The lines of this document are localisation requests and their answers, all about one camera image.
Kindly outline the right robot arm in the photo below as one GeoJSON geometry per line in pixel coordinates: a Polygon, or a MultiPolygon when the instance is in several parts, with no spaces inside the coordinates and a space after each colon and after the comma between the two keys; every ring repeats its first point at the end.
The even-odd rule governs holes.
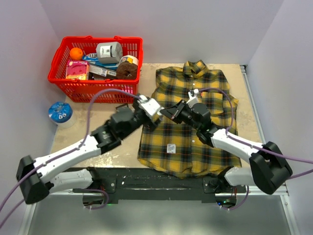
{"type": "Polygon", "coordinates": [[[175,106],[160,111],[173,122],[185,123],[196,130],[199,140],[210,147],[224,150],[249,163],[249,168],[229,166],[211,183],[218,192],[230,192],[235,186],[257,186],[273,194],[293,171],[282,152],[273,142],[266,144],[240,138],[214,124],[207,106],[196,103],[190,107],[181,100],[175,106]]]}

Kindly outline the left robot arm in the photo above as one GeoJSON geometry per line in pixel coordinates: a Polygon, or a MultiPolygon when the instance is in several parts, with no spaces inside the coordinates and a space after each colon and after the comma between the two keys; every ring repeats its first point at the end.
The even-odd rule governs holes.
{"type": "Polygon", "coordinates": [[[16,178],[24,202],[31,205],[66,189],[98,191],[101,179],[95,170],[69,172],[68,169],[117,148],[122,140],[143,125],[156,127],[161,110],[161,106],[147,103],[140,104],[134,110],[128,106],[119,106],[103,125],[87,132],[82,140],[69,147],[36,159],[29,155],[21,158],[16,178]]]}

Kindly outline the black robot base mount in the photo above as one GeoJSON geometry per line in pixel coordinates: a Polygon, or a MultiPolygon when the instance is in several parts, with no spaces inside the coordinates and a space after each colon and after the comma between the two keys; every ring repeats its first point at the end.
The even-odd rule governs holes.
{"type": "Polygon", "coordinates": [[[225,193],[225,199],[234,190],[221,188],[217,177],[179,179],[150,168],[88,167],[96,182],[89,188],[101,189],[109,195],[109,203],[120,200],[201,201],[215,203],[215,195],[225,193]]]}

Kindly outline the yellow plaid shirt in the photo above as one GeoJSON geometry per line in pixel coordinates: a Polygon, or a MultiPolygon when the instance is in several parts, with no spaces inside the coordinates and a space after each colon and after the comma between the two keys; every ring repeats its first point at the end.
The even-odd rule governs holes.
{"type": "MultiPolygon", "coordinates": [[[[181,100],[188,100],[189,91],[202,88],[213,88],[198,97],[208,107],[212,121],[237,134],[239,101],[230,95],[230,85],[224,73],[210,70],[201,60],[188,61],[182,68],[156,70],[156,89],[151,97],[168,108],[181,100]]],[[[201,143],[194,128],[184,123],[176,124],[165,117],[154,131],[148,127],[142,129],[137,158],[147,167],[179,178],[217,175],[228,166],[242,166],[235,155],[201,143]]]]}

